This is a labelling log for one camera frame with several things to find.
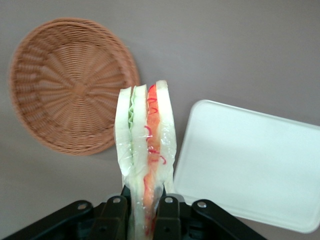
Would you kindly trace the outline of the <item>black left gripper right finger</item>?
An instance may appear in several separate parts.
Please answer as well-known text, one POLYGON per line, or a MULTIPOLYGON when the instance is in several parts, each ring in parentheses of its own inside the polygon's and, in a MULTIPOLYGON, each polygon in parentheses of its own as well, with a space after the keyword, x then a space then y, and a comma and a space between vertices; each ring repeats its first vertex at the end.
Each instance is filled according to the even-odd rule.
POLYGON ((265 237, 207 199, 186 204, 163 193, 156 212, 158 240, 264 240, 265 237))

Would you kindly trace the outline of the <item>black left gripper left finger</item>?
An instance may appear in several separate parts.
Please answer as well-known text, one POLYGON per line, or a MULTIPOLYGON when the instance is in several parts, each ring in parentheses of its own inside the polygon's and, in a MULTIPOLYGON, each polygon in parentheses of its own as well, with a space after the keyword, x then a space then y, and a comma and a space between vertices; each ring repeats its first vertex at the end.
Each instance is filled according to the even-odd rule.
POLYGON ((75 201, 7 236, 6 240, 126 240, 131 207, 130 190, 94 207, 75 201))

